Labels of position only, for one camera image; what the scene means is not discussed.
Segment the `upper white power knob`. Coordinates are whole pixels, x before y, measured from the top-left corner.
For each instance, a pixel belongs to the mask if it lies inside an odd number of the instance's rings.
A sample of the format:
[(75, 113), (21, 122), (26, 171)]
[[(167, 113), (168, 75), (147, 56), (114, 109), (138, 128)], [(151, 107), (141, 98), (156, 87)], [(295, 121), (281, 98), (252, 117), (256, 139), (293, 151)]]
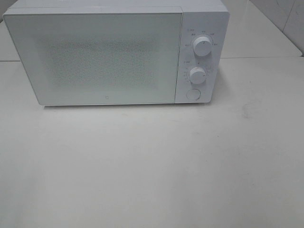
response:
[(192, 43), (193, 51), (199, 57), (207, 56), (212, 51), (212, 46), (212, 39), (205, 34), (195, 38)]

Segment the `round white door button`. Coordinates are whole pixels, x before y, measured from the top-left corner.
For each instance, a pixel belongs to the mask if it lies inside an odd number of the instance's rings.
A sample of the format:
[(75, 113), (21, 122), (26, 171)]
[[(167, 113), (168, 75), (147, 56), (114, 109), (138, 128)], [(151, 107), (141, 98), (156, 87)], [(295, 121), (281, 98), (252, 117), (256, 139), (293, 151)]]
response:
[(186, 97), (192, 101), (199, 100), (200, 96), (201, 96), (201, 92), (198, 89), (191, 89), (186, 93)]

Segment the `white timer knob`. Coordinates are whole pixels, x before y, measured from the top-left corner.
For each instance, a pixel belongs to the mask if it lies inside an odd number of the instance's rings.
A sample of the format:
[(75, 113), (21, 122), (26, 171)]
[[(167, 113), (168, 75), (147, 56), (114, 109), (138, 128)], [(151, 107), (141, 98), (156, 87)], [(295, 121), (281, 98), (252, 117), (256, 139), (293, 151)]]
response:
[(202, 67), (194, 67), (189, 71), (189, 80), (192, 84), (200, 85), (205, 82), (207, 73)]

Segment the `white microwave door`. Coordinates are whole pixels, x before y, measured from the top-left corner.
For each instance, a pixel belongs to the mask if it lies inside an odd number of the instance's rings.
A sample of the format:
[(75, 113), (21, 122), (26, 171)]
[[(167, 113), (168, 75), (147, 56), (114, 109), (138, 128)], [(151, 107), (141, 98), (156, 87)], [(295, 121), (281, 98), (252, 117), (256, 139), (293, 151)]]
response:
[(7, 15), (41, 105), (173, 103), (181, 14)]

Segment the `white microwave oven body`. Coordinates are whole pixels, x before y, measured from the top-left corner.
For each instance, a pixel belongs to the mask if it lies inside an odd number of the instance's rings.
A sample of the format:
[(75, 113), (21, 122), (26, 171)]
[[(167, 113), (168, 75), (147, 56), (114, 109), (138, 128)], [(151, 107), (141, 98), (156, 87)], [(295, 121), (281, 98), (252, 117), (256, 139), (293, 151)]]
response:
[[(180, 44), (178, 57), (178, 71), (176, 78), (175, 100), (172, 104), (208, 103), (212, 98), (215, 79), (217, 76), (219, 59), (227, 31), (229, 12), (223, 6), (209, 9), (185, 9), (181, 6), (130, 6), (130, 7), (39, 7), (39, 8), (11, 8), (7, 15), (62, 15), (62, 14), (170, 14), (180, 13)], [(207, 35), (212, 39), (212, 51), (204, 57), (195, 55), (192, 47), (193, 40), (200, 35)], [(202, 67), (206, 73), (206, 80), (200, 85), (192, 84), (189, 71), (194, 67)], [(201, 92), (199, 100), (192, 101), (186, 97), (191, 89)]]

